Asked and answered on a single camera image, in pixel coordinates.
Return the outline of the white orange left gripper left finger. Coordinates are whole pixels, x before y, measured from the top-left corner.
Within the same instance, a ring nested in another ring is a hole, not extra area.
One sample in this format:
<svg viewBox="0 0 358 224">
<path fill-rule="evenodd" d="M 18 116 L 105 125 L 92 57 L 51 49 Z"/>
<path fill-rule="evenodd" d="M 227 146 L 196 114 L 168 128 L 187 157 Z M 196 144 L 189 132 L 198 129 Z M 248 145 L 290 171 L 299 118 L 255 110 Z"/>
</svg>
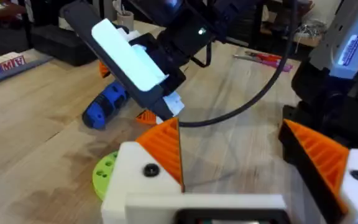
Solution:
<svg viewBox="0 0 358 224">
<path fill-rule="evenodd" d="M 129 195 L 184 191 L 180 130 L 178 119 L 171 118 L 120 145 L 101 206 L 102 222 L 127 223 Z"/>
</svg>

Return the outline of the white orange left gripper right finger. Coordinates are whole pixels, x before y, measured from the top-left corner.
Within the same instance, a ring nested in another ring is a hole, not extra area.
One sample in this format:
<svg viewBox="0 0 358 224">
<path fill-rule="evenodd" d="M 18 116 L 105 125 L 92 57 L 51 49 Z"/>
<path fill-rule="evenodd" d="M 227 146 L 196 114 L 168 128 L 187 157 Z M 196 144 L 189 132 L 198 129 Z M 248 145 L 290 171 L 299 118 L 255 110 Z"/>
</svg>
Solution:
<svg viewBox="0 0 358 224">
<path fill-rule="evenodd" d="M 296 167 L 326 223 L 358 223 L 358 148 L 290 119 L 278 138 L 284 160 Z"/>
</svg>

